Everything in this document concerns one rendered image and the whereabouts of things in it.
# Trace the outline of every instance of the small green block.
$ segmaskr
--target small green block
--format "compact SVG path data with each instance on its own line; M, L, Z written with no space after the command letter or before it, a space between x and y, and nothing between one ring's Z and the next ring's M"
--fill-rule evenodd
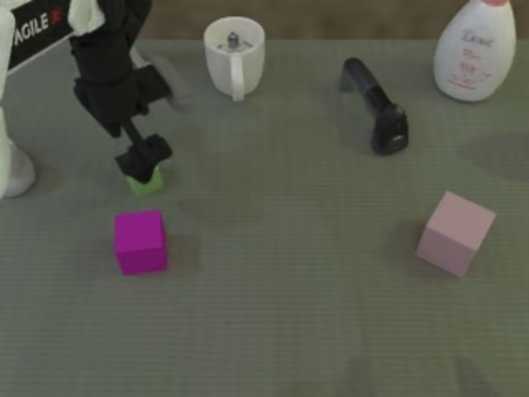
M164 180L162 179L162 173L160 168L156 167L152 179L148 184L141 184L137 180L127 177L126 181L132 189L132 192L139 197L148 196L150 194L156 193L159 190L162 190L164 187Z

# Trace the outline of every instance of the tabletop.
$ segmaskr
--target tabletop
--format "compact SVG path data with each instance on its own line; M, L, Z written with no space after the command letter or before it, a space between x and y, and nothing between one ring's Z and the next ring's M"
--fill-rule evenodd
M259 88L217 92L197 41L143 41L193 88L143 133L174 148L137 198L74 100L63 45L14 74L4 108L38 183L0 203L0 395L483 397L529 390L529 43L489 100L436 89L433 41L271 41ZM339 93L360 57L406 111L379 157ZM498 214L469 274L415 256L445 191ZM167 273L123 277L114 215L159 209Z

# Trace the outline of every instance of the white bottle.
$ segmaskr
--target white bottle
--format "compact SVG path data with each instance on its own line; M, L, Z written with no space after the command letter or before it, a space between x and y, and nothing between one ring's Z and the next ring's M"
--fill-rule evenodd
M509 0L469 0L437 46L436 84L460 101L482 101L502 85L515 53L516 26Z

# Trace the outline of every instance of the purple cube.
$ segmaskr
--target purple cube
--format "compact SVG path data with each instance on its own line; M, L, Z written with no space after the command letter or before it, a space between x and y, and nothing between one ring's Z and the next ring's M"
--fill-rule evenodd
M427 224L417 255L463 277L495 218L492 211L446 192Z
M160 211L118 214L114 227L114 250L124 275L167 270L165 229Z

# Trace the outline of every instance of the cup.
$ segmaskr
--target cup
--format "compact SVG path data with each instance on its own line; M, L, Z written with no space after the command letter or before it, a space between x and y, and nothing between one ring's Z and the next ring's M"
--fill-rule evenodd
M265 30L249 18L225 17L204 32L207 69L215 87L243 101L261 80L265 66Z

